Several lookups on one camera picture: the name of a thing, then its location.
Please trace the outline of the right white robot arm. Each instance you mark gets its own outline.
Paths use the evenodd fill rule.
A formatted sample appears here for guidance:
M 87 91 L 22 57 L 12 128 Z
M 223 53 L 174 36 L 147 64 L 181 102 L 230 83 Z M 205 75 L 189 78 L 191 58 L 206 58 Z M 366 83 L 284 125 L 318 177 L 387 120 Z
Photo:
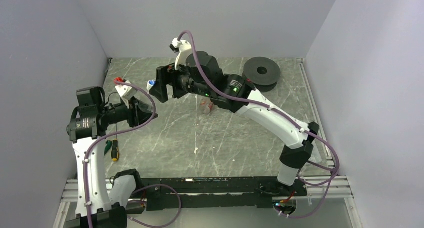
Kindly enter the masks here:
M 188 93 L 204 96 L 219 108 L 250 118 L 271 131 L 284 143 L 275 188 L 281 195 L 290 194 L 298 173 L 312 155 L 320 126 L 295 119 L 243 76 L 225 74 L 217 59 L 207 52 L 198 51 L 197 56 L 201 71 L 192 54 L 184 64 L 174 62 L 157 67 L 156 78 L 147 83 L 149 93 L 164 103 L 169 99 L 168 86 L 172 86 L 173 98 Z

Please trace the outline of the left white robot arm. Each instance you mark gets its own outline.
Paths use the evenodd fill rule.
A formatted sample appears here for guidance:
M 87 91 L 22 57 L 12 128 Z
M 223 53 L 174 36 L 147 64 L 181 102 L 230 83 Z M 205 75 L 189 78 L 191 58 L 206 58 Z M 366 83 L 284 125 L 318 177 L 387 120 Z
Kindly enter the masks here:
M 107 129 L 126 121 L 133 131 L 158 115 L 154 105 L 135 97 L 141 88 L 127 83 L 116 85 L 115 89 L 120 95 L 116 104 L 106 103 L 105 91 L 99 86 L 76 92 L 78 106 L 66 131 L 77 162 L 78 195 L 75 219 L 67 221 L 65 227 L 127 227 L 129 198 L 143 193 L 144 184 L 136 169 L 119 172 L 108 190 L 104 167 Z

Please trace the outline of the clear bottle blue white cap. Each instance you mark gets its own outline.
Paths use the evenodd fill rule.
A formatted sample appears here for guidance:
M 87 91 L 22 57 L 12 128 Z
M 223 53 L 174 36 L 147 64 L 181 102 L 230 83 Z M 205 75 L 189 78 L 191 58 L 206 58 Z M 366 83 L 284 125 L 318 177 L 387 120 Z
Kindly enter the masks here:
M 156 83 L 155 79 L 148 80 L 147 85 L 146 85 L 146 89 L 149 91 L 155 85 L 155 83 Z

